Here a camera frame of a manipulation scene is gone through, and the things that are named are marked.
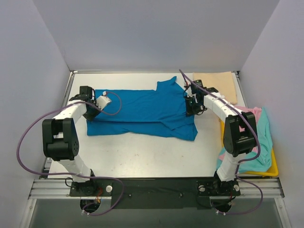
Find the blue t shirt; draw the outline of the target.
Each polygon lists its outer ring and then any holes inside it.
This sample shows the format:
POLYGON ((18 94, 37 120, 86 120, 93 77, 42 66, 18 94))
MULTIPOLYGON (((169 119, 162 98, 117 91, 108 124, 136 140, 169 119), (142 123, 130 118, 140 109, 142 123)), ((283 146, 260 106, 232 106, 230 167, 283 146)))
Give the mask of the blue t shirt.
POLYGON ((194 117, 186 115, 184 90, 176 80, 174 76, 159 81, 154 90, 96 90, 97 96, 108 95, 111 102, 86 122, 87 135, 137 133, 194 141, 194 117))

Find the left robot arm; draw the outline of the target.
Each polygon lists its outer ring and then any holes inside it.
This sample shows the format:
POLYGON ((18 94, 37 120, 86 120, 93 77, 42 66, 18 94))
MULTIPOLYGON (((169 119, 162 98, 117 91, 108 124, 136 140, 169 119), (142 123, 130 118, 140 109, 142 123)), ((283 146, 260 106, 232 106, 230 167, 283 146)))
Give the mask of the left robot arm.
POLYGON ((92 196, 97 192, 98 184, 89 179, 94 173, 78 154, 80 145, 75 124, 82 116, 92 121, 100 114, 95 90, 89 86, 81 86, 79 94, 69 100, 68 106, 54 118, 43 120, 43 152, 47 158, 63 165, 70 175, 74 174, 73 181, 82 183, 81 191, 92 196))

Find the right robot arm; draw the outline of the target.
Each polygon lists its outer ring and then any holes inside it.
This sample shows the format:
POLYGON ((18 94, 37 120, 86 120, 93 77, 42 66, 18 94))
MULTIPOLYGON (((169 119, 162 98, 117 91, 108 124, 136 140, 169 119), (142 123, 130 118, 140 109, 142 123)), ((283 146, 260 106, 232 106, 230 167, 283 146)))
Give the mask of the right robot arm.
POLYGON ((240 163, 257 146, 256 119, 252 112, 243 112, 230 104, 217 89, 204 87, 201 80, 184 83, 186 116, 201 115, 210 109, 224 123, 223 145, 226 150, 214 174, 212 189, 223 194, 229 181, 236 179, 240 163))

